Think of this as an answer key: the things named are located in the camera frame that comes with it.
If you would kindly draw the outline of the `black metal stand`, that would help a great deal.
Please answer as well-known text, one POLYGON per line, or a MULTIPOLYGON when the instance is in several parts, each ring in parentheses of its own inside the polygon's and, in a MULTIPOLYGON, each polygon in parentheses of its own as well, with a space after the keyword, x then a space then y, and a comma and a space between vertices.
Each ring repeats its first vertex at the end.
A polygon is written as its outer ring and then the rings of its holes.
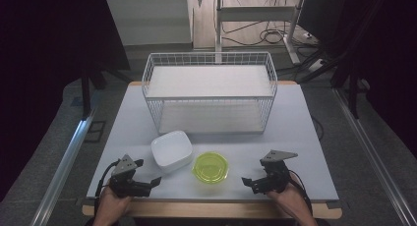
POLYGON ((131 83, 133 80, 117 70, 110 69, 103 64, 97 63, 94 66, 83 66, 82 67, 82 102, 83 102, 83 116, 82 120, 85 120, 92 112, 91 98, 89 83, 92 83, 96 89, 105 89, 107 81, 104 78, 103 72, 110 74, 111 76, 125 82, 126 84, 131 83))
POLYGON ((366 33, 383 2, 384 0, 370 0, 363 15, 359 18, 359 22, 355 24, 356 29, 346 46, 346 50, 338 58, 337 69, 330 80, 330 84, 336 88, 341 88, 345 82, 348 82, 347 109, 349 114, 355 119, 359 118, 357 112, 357 95, 359 92, 358 56, 360 44, 366 37, 366 33))

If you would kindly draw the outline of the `person's right hand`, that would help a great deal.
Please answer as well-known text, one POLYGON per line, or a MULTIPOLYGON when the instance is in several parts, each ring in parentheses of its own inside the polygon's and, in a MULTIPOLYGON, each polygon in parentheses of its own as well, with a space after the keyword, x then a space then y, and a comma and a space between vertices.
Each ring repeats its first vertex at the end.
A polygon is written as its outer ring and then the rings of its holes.
POLYGON ((288 183, 281 193, 270 191, 267 192, 267 196, 285 213, 295 219, 301 220, 312 215, 300 191, 292 183, 288 183))

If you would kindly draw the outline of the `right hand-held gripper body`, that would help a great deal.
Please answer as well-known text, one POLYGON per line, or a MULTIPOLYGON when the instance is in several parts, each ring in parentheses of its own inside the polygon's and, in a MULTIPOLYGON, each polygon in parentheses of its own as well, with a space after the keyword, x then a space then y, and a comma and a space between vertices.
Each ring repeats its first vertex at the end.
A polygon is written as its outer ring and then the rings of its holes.
POLYGON ((255 193, 266 193, 270 191, 277 191, 281 193, 290 180, 289 170, 284 160, 297 156, 298 154, 294 152, 272 149, 265 157, 262 158, 263 160, 269 161, 269 166, 263 166, 267 175, 256 181, 258 186, 255 188, 255 193))

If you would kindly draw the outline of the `green translucent bowl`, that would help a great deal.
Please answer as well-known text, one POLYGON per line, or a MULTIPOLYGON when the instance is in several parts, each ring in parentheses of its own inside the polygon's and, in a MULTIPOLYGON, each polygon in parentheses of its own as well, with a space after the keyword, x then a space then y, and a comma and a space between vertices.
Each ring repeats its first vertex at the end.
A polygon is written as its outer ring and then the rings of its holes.
POLYGON ((228 170, 228 161, 223 155, 208 151, 196 158, 192 173, 205 184, 217 184, 226 179, 228 170))

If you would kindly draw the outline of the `white power strip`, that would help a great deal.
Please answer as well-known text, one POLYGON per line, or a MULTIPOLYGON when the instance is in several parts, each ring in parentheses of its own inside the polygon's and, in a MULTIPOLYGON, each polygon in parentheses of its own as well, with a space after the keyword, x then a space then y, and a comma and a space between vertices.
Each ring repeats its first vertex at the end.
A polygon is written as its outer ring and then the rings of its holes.
POLYGON ((325 59, 318 59, 308 69, 309 72, 317 71, 321 66, 325 65, 328 61, 325 59))

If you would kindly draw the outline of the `white wire rack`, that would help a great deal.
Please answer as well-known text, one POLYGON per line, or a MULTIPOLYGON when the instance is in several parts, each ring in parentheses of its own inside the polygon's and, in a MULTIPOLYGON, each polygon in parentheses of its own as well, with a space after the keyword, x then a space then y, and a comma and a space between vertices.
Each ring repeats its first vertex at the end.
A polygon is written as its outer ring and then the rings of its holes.
POLYGON ((277 74, 267 52, 152 53, 142 87, 161 134, 261 134, 277 74))

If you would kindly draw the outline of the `person's left hand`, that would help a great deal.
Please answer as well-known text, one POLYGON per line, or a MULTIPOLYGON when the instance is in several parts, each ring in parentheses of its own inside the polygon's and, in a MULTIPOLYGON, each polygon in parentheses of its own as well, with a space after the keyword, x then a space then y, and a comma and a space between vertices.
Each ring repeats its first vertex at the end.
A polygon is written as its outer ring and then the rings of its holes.
POLYGON ((131 202, 131 197, 119 198, 109 187, 105 187, 100 195, 97 215, 110 215, 117 218, 122 217, 131 202))

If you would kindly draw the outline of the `white metal desk frame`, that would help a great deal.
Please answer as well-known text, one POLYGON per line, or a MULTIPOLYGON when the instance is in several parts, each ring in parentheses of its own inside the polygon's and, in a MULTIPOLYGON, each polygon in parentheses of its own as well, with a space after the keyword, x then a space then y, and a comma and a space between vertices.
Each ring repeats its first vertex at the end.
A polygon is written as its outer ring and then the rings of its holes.
POLYGON ((221 0, 215 4, 215 45, 216 52, 222 51, 221 24, 223 22, 289 22, 289 31, 283 37, 283 43, 294 65, 301 62, 294 49, 292 38, 297 26, 304 0, 298 0, 295 6, 272 6, 272 7, 223 7, 221 0))

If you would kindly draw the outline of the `aluminium floor rail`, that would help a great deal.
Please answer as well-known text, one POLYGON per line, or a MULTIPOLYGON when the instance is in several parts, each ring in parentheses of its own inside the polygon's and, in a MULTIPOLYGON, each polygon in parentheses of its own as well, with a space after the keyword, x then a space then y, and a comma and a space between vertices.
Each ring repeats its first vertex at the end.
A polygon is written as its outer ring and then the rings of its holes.
POLYGON ((47 222, 53 212, 57 200, 63 190, 63 187, 68 179, 71 169, 74 165, 79 150, 88 133, 89 126, 93 120, 96 109, 88 113, 78 124, 72 138, 67 146, 66 151, 55 171, 55 174, 43 196, 35 215, 30 223, 30 226, 46 226, 47 222))
POLYGON ((383 163, 383 160, 379 156, 374 144, 366 133, 366 130, 362 126, 360 120, 355 118, 349 110, 347 98, 338 88, 333 88, 332 92, 338 100, 338 103, 346 119, 348 120, 353 133, 357 137, 358 142, 360 143, 363 151, 369 159, 369 162, 374 169, 374 172, 376 173, 391 205, 399 217, 402 226, 417 226, 417 217, 413 213, 410 204, 406 200, 398 184, 388 172, 386 166, 383 163))

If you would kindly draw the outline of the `white square bowl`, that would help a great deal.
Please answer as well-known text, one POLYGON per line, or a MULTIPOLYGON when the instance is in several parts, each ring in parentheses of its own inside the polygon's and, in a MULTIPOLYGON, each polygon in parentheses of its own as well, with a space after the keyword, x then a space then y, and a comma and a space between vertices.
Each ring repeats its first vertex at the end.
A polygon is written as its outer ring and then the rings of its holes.
POLYGON ((170 132, 154 139, 150 148, 155 163, 163 173, 173 172, 193 159, 193 146, 183 131, 170 132))

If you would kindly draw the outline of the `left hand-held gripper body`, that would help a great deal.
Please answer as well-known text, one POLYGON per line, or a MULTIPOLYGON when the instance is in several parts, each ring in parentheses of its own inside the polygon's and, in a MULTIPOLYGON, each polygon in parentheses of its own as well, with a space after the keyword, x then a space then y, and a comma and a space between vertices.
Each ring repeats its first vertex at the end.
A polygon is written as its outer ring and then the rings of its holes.
POLYGON ((133 177, 138 169, 135 162, 125 154, 111 173, 109 187, 119 197, 145 197, 150 195, 149 183, 136 182, 133 177))

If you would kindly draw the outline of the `white cabinet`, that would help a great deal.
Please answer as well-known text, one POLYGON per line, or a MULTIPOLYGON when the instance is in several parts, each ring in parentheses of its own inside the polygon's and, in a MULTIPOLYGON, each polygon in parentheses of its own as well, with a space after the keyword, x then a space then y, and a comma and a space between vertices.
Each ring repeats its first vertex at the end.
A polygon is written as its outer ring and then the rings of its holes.
POLYGON ((122 44, 192 41, 187 0, 107 0, 122 44))

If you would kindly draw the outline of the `grey table mat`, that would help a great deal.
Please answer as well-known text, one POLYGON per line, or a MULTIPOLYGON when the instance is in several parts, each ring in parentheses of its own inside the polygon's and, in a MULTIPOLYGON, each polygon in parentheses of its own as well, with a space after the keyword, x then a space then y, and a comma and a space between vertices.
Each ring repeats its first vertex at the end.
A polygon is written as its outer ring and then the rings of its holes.
POLYGON ((134 179, 148 182, 160 178, 160 185, 151 190, 152 199, 179 200, 264 200, 243 185, 244 178, 264 177, 260 163, 270 150, 294 152, 286 166, 297 173, 307 195, 314 202, 337 200, 336 192, 322 147, 316 134, 303 91, 299 85, 281 85, 261 135, 190 135, 194 153, 216 151, 228 161, 228 175, 217 184, 205 184, 192 174, 192 166, 184 166, 165 174, 156 165, 150 143, 158 137, 142 88, 130 85, 124 95, 109 138, 90 181, 87 196, 95 196, 97 184, 105 168, 129 154, 142 159, 134 179))

